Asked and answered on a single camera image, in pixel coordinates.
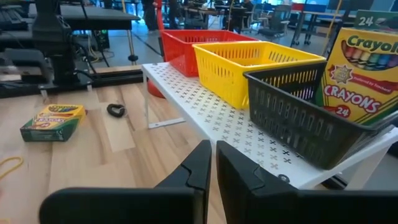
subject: perforated shelf surface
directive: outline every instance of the perforated shelf surface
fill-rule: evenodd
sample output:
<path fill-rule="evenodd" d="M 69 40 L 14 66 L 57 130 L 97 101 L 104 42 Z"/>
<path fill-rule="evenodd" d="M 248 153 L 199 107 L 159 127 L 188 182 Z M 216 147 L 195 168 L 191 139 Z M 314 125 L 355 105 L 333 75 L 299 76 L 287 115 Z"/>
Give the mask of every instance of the perforated shelf surface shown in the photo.
<path fill-rule="evenodd" d="M 232 108 L 202 87 L 198 78 L 183 76 L 169 63 L 145 64 L 142 69 L 205 139 L 214 144 L 218 140 L 228 142 L 265 170 L 287 179 L 297 188 L 310 189 L 398 140 L 395 128 L 332 170 L 321 170 L 258 129 L 250 121 L 249 110 Z"/>

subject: wooden tabletop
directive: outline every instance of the wooden tabletop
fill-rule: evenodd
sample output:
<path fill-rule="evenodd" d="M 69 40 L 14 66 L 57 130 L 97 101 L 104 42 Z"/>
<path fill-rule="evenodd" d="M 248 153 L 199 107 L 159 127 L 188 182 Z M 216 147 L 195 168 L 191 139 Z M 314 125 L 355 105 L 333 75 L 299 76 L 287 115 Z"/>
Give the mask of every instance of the wooden tabletop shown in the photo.
<path fill-rule="evenodd" d="M 0 180 L 0 220 L 38 223 L 43 199 L 65 187 L 153 187 L 169 175 L 201 139 L 187 123 L 148 130 L 143 92 L 140 83 L 62 93 L 46 101 L 40 95 L 0 99 L 0 161 L 24 158 L 18 170 Z M 49 103 L 83 104 L 88 114 L 67 142 L 24 142 L 19 128 Z M 110 103 L 125 105 L 127 116 L 110 117 Z M 151 122 L 180 117 L 165 99 L 152 96 L 149 106 Z M 225 223 L 214 161 L 208 223 Z M 0 173 L 13 165 L 0 167 Z"/>

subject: small crayon box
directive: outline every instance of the small crayon box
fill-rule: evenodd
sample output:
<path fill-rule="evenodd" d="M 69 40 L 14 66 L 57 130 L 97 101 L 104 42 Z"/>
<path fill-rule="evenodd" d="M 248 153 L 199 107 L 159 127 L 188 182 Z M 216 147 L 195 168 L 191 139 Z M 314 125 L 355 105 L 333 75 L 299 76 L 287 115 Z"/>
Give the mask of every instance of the small crayon box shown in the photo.
<path fill-rule="evenodd" d="M 20 128 L 25 142 L 67 141 L 84 120 L 82 105 L 48 105 Z"/>
<path fill-rule="evenodd" d="M 318 88 L 318 106 L 370 125 L 397 109 L 398 35 L 343 28 Z"/>

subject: keyboard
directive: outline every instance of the keyboard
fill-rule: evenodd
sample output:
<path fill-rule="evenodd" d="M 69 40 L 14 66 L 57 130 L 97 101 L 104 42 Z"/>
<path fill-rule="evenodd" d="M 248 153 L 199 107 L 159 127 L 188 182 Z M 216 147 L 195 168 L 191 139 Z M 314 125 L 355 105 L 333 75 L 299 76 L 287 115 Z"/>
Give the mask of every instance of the keyboard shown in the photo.
<path fill-rule="evenodd" d="M 0 29 L 4 31 L 27 30 L 27 23 L 14 9 L 0 9 Z"/>

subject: crayola logo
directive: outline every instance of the crayola logo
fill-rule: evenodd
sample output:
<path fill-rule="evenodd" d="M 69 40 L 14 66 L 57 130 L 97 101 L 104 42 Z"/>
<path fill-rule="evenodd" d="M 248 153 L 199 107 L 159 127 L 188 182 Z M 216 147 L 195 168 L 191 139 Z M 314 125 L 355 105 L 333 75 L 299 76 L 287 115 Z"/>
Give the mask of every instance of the crayola logo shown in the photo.
<path fill-rule="evenodd" d="M 370 52 L 373 52 L 377 49 L 381 49 L 382 51 L 385 51 L 385 52 L 391 52 L 391 53 L 395 53 L 395 54 L 398 53 L 398 42 L 395 42 L 394 45 L 392 45 L 390 43 L 384 43 L 381 41 L 360 39 L 359 36 L 352 35 L 347 40 L 347 44 L 352 47 L 362 46 L 365 49 L 368 49 Z"/>
<path fill-rule="evenodd" d="M 51 112 L 58 112 L 58 113 L 63 113 L 63 112 L 69 112 L 77 109 L 77 106 L 49 106 L 49 111 Z"/>

